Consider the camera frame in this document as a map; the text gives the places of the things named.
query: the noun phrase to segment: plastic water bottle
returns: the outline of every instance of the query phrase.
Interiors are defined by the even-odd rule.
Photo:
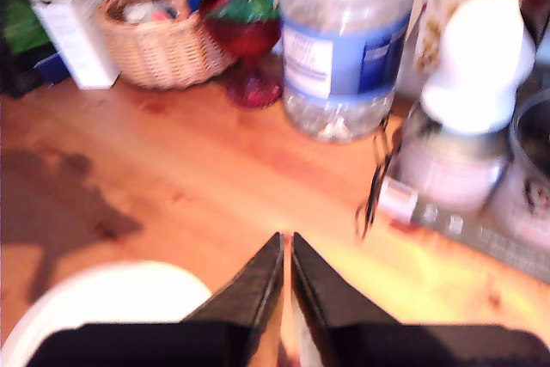
[[[284,107],[304,132],[351,141],[388,114],[413,0],[280,0]]]

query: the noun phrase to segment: white lid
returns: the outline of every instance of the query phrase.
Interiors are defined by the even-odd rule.
[[[479,135],[504,129],[512,119],[516,105],[516,88],[495,91],[454,89],[441,79],[438,73],[432,76],[420,97],[425,113],[453,133]]]
[[[426,113],[456,133],[504,128],[535,62],[519,0],[464,3],[443,31],[440,59],[420,97]]]

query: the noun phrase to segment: green bag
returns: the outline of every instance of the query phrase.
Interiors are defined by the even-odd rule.
[[[28,0],[2,0],[2,13],[3,35],[13,55],[50,43]]]
[[[271,0],[231,0],[224,6],[211,10],[207,17],[226,19],[240,23],[269,21],[278,18],[278,8]]]

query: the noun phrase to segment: white container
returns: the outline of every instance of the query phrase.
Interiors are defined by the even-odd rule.
[[[398,178],[428,201],[479,211],[509,161],[507,130],[462,135],[443,129],[415,105],[403,125]]]
[[[80,89],[108,89],[119,76],[94,12],[102,0],[33,0],[33,10]]]
[[[413,0],[280,0],[284,105],[303,131],[349,141],[389,112]]]

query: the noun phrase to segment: wicker basket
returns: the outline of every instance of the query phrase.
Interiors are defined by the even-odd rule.
[[[95,12],[121,76],[145,88],[185,88],[219,75],[235,62],[205,31],[186,0],[171,0],[176,19],[129,24],[124,7],[149,0],[104,0]]]

